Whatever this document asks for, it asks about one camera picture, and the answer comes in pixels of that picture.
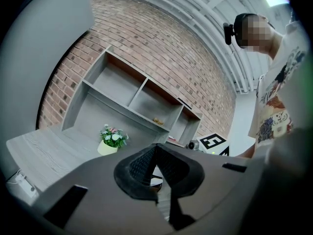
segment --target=yellow flower pot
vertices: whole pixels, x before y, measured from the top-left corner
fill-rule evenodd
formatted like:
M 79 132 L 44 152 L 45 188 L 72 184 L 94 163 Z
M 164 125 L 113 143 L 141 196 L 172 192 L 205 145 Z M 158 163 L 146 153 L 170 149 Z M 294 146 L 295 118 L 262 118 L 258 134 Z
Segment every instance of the yellow flower pot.
M 99 143 L 97 151 L 102 155 L 106 156 L 112 153 L 117 152 L 117 147 L 108 146 L 103 142 L 103 140 Z

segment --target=brick wall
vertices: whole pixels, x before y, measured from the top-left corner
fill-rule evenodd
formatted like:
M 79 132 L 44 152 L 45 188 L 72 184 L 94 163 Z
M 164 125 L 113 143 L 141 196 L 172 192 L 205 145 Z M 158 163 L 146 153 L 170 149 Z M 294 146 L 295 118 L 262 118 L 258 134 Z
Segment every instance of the brick wall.
M 95 25 L 61 60 L 41 106 L 39 128 L 62 121 L 90 65 L 109 45 L 113 51 L 203 113 L 198 135 L 227 137 L 235 94 L 214 57 L 176 20 L 138 0 L 91 0 Z

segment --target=gray shelf unit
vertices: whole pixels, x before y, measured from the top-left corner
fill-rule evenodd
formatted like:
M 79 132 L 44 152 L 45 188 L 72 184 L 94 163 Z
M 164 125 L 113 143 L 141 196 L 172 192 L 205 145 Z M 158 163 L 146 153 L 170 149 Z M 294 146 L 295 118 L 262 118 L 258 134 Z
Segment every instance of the gray shelf unit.
M 191 140 L 201 118 L 110 49 L 100 54 L 78 84 L 63 120 L 63 133 L 79 132 L 99 143 L 99 130 L 107 123 L 128 133 L 130 146 L 165 143 L 171 133 L 179 136 L 179 142 Z M 154 118 L 164 124 L 155 123 Z

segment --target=white power strip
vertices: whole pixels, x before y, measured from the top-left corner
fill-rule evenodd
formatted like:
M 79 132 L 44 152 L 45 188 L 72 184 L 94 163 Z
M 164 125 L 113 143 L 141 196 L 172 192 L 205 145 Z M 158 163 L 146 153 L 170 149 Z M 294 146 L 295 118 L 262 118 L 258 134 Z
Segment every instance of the white power strip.
M 31 184 L 24 178 L 24 176 L 17 175 L 15 181 L 19 184 L 20 187 L 26 192 L 26 194 L 32 198 L 36 195 L 37 191 Z

